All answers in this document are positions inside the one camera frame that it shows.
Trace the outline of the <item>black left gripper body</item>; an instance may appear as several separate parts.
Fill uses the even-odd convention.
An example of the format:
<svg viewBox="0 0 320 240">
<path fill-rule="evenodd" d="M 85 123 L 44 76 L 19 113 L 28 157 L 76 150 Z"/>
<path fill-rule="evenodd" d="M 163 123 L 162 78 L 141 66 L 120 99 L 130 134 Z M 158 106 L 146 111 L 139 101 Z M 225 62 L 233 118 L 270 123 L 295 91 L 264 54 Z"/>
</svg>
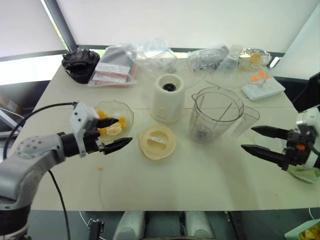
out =
<svg viewBox="0 0 320 240">
<path fill-rule="evenodd" d="M 94 152 L 103 152 L 105 150 L 105 144 L 100 140 L 99 127 L 103 126 L 103 120 L 94 120 L 88 125 L 88 128 L 84 132 L 83 141 L 86 153 L 91 154 Z"/>
</svg>

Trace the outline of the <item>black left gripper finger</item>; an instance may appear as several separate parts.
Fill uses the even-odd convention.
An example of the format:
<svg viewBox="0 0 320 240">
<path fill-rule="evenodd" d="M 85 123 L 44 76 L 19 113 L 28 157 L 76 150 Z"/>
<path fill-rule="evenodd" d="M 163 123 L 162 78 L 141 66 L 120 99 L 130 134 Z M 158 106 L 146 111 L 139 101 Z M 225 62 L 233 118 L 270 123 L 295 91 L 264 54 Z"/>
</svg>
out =
<svg viewBox="0 0 320 240">
<path fill-rule="evenodd" d="M 102 118 L 98 120 L 98 128 L 103 129 L 112 126 L 115 123 L 118 123 L 119 120 L 113 117 Z"/>
<path fill-rule="evenodd" d="M 122 137 L 115 141 L 113 141 L 110 144 L 107 144 L 103 148 L 103 153 L 105 155 L 108 155 L 110 153 L 116 152 L 122 148 L 124 148 L 126 145 L 128 145 L 133 140 L 132 137 Z"/>
</svg>

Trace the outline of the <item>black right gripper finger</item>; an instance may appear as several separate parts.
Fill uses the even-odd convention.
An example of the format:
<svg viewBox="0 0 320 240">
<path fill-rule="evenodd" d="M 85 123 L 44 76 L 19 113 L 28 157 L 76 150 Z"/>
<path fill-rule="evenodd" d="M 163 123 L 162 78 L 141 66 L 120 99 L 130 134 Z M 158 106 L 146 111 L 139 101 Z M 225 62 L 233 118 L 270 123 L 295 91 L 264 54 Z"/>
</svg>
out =
<svg viewBox="0 0 320 240">
<path fill-rule="evenodd" d="M 288 138 L 289 133 L 289 131 L 286 129 L 272 127 L 268 125 L 254 126 L 251 129 L 260 135 L 282 140 L 286 140 Z"/>
<path fill-rule="evenodd" d="M 277 164 L 279 167 L 284 167 L 286 162 L 285 155 L 271 151 L 269 148 L 265 148 L 259 145 L 242 144 L 241 147 L 249 154 L 260 158 L 262 160 Z"/>
</svg>

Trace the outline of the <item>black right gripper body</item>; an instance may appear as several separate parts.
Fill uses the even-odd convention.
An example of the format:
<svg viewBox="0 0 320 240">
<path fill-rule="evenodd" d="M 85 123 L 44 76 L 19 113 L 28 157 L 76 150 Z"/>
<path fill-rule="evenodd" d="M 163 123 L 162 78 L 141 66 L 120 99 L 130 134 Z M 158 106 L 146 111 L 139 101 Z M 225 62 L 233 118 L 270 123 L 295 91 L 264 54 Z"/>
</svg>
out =
<svg viewBox="0 0 320 240">
<path fill-rule="evenodd" d="M 290 165 L 304 165 L 311 153 L 310 144 L 313 143 L 313 134 L 308 131 L 302 134 L 294 131 L 288 131 L 286 147 L 283 149 L 285 156 L 281 169 L 287 171 Z"/>
</svg>

